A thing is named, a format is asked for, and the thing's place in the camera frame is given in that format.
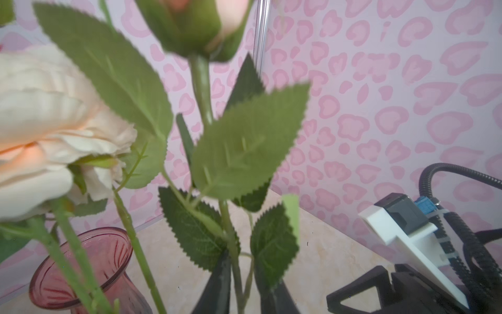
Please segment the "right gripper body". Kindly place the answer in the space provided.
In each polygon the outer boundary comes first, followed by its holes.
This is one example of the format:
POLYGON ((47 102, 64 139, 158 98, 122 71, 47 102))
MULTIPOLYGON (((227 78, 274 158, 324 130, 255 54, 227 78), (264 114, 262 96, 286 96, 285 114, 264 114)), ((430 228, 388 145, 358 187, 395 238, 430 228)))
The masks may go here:
POLYGON ((470 298, 463 305, 407 264, 396 264, 391 280, 396 294, 392 313, 482 313, 486 309, 470 298))

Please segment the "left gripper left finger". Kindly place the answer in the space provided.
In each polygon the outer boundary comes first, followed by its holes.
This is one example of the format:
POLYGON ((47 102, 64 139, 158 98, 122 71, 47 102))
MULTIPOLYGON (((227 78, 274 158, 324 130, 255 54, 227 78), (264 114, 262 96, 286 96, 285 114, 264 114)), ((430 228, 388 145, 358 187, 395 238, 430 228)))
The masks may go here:
POLYGON ((224 251, 213 269, 192 314, 229 314, 231 297, 231 258, 224 251))

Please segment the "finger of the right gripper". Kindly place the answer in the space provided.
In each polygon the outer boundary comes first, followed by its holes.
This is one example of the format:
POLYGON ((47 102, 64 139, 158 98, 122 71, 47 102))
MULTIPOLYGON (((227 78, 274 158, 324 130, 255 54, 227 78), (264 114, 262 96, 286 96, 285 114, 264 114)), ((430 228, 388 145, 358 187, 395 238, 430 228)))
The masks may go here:
POLYGON ((342 314, 366 313, 366 311, 342 305, 341 302, 371 288, 377 290, 382 310, 386 306, 392 305, 392 285, 389 279, 388 270, 383 266, 375 266, 372 270, 363 274, 352 283, 328 294, 326 297, 328 311, 330 313, 342 314))

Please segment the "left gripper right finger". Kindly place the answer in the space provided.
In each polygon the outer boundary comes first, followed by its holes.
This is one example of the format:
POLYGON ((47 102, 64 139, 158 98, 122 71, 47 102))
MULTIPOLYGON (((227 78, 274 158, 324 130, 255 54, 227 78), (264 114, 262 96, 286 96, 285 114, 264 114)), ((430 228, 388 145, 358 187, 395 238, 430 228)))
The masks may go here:
POLYGON ((259 266, 254 267, 254 275, 260 293, 261 314, 300 314, 283 280, 269 288, 259 266))

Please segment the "pink rose stem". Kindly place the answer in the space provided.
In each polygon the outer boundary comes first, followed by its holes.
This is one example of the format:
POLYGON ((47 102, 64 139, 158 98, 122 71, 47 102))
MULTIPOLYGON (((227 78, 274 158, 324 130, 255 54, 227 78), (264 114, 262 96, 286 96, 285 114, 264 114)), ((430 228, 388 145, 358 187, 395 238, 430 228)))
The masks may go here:
POLYGON ((299 251, 297 197, 264 209, 269 185, 294 146, 305 118, 307 82, 267 91, 251 56, 239 70, 221 116, 212 109, 213 63, 236 55, 252 10, 252 1, 138 1, 150 31, 164 51, 184 58, 203 133, 193 140, 181 115, 182 137, 191 183, 159 189, 163 215, 186 256, 213 272, 220 255, 231 258, 231 301, 244 313, 254 267, 269 288, 283 280, 299 251))

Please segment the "peach rose spray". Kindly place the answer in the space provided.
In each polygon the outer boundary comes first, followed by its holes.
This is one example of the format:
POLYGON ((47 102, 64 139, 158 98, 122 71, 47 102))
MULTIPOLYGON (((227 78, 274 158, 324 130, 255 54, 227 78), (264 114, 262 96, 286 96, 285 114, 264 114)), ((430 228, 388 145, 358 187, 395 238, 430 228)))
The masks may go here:
POLYGON ((113 200, 165 313, 120 197, 164 170, 173 113, 162 82, 110 18, 48 1, 33 11, 51 42, 1 53, 1 260, 36 240, 87 310, 118 311, 70 224, 113 200))

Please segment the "red glass vase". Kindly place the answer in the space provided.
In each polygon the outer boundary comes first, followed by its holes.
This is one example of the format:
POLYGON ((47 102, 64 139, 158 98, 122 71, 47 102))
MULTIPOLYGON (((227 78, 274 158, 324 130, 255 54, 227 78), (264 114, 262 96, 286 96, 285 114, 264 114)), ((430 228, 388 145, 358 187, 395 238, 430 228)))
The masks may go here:
MULTIPOLYGON (((118 299, 120 313, 152 313, 149 303, 125 271, 133 254, 126 231, 116 227, 97 228, 80 234, 78 239, 109 302, 118 299)), ((44 310, 87 312, 50 257, 33 275, 29 296, 35 306, 44 310)))

